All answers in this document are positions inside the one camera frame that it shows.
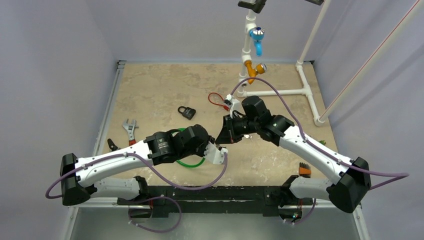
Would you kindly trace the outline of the green cable lock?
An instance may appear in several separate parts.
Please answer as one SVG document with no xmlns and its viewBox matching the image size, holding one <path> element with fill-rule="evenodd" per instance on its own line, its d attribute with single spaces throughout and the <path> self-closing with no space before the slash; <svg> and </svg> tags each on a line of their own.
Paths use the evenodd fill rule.
<svg viewBox="0 0 424 240">
<path fill-rule="evenodd" d="M 183 130 L 185 130 L 184 127 L 179 127 L 179 128 L 171 129 L 171 130 L 169 130 L 169 132 L 171 133 L 172 136 L 175 136 L 177 133 L 181 133 Z M 197 157 L 197 161 L 195 161 L 194 158 L 195 157 L 193 156 L 189 160 L 178 159 L 176 161 L 176 163 L 179 164 L 180 166 L 184 167 L 184 168 L 194 169 L 194 168 L 200 167 L 206 161 L 205 158 L 199 158 L 199 157 Z"/>
</svg>

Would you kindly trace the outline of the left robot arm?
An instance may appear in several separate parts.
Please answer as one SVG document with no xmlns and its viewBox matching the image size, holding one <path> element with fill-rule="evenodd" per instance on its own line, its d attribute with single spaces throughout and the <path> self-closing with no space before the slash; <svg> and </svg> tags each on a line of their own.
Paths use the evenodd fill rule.
<svg viewBox="0 0 424 240">
<path fill-rule="evenodd" d="M 144 140 L 113 152 L 92 157 L 68 153 L 60 166 L 61 200 L 74 206 L 100 192 L 99 182 L 136 168 L 171 164 L 189 156 L 199 156 L 213 164 L 221 164 L 224 154 L 205 128 L 196 124 L 184 130 L 158 131 Z"/>
</svg>

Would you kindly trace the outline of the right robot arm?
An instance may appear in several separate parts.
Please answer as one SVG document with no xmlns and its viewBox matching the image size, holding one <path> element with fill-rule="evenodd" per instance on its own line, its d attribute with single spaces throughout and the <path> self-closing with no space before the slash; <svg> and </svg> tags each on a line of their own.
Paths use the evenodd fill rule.
<svg viewBox="0 0 424 240">
<path fill-rule="evenodd" d="M 223 117 L 222 129 L 215 140 L 218 145 L 235 144 L 245 135 L 258 134 L 264 141 L 286 149 L 317 168 L 326 180 L 295 176 L 286 181 L 280 196 L 288 204 L 298 199 L 330 201 L 339 210 L 353 213 L 371 189 L 368 162 L 358 157 L 336 153 L 306 134 L 282 115 L 273 115 L 258 96 L 241 102 L 244 112 Z"/>
</svg>

